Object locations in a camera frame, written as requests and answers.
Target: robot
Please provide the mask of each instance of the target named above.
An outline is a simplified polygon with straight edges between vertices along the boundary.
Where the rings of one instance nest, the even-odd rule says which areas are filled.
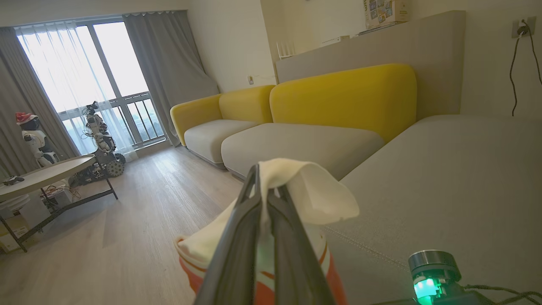
[[[100,181],[107,177],[107,167],[104,164],[94,163],[86,169],[74,175],[74,185],[86,185]]]
[[[34,154],[40,167],[60,162],[57,154],[51,149],[47,135],[39,130],[40,119],[33,113],[15,113],[17,125],[22,129],[23,139]]]
[[[122,154],[114,153],[117,145],[113,137],[107,132],[107,124],[96,114],[96,109],[98,109],[97,101],[88,105],[87,109],[83,112],[87,117],[86,127],[90,129],[90,132],[85,135],[93,137],[96,141],[98,149],[93,154],[98,159],[100,167],[105,166],[107,174],[110,177],[118,177],[124,173],[126,158]]]

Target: white sheer curtain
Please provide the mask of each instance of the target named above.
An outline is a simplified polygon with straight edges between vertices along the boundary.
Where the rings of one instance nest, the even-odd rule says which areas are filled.
[[[94,139],[85,135],[86,105],[98,101],[99,114],[117,144],[116,153],[127,161],[137,158],[133,139],[122,128],[119,109],[109,100],[115,93],[96,51],[87,27],[75,22],[56,22],[16,29],[40,82],[66,130],[82,154],[96,151]]]

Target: sofa armrest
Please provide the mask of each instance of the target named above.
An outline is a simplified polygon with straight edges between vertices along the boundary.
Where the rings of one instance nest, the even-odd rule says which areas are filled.
[[[222,119],[218,100],[221,94],[175,105],[170,110],[171,120],[182,145],[186,146],[184,133],[212,120]]]

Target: round coffee table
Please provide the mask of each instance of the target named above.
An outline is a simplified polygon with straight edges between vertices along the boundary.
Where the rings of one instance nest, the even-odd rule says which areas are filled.
[[[52,183],[62,180],[68,176],[74,175],[84,170],[85,168],[91,166],[95,162],[96,162],[95,156],[90,154],[90,155],[85,155],[85,156],[80,156],[80,157],[64,160],[59,163],[55,163],[51,166],[31,171],[21,176],[24,178],[24,181],[18,182],[11,186],[5,186],[5,185],[0,186],[0,201],[5,201],[5,200],[9,200],[9,199],[12,199],[24,194],[28,194],[37,189],[41,189],[46,199],[48,199],[45,191],[43,190],[43,187],[51,185]],[[109,194],[115,195],[115,198],[118,199],[117,194],[115,193],[115,190],[113,189],[113,186],[111,186],[111,183],[107,177],[106,177],[106,181],[107,181],[107,184],[109,185],[109,190],[106,190],[105,192],[101,192],[96,195],[92,195],[88,198],[81,199],[77,202],[74,202],[70,205],[64,206],[61,209],[54,211],[51,214],[51,216],[49,216],[47,219],[39,223],[37,226],[30,228],[29,231],[25,233],[23,236],[21,236],[20,238],[17,238],[17,236],[13,233],[13,230],[9,227],[9,225],[6,223],[5,219],[2,218],[1,215],[0,215],[0,221],[4,224],[6,229],[8,229],[9,233],[17,242],[17,244],[21,247],[21,249],[23,249],[23,251],[26,252],[27,249],[23,246],[23,241],[27,240],[30,236],[32,236],[37,231],[41,230],[44,226],[46,226],[46,224],[53,221],[55,218],[60,216],[60,214],[64,213],[65,211],[71,208],[74,208],[76,206],[85,204],[94,199],[109,195]]]

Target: electrical outlet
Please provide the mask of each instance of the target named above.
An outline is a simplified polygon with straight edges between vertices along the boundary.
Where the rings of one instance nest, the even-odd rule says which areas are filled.
[[[527,24],[529,25],[529,28],[531,29],[531,35],[534,35],[534,30],[537,26],[537,18],[536,16],[534,17],[529,17],[529,18],[525,18],[527,20]],[[521,22],[521,20],[514,20],[512,21],[512,38],[518,38],[519,37],[519,34],[518,34],[518,29],[520,27],[524,26],[523,22]]]

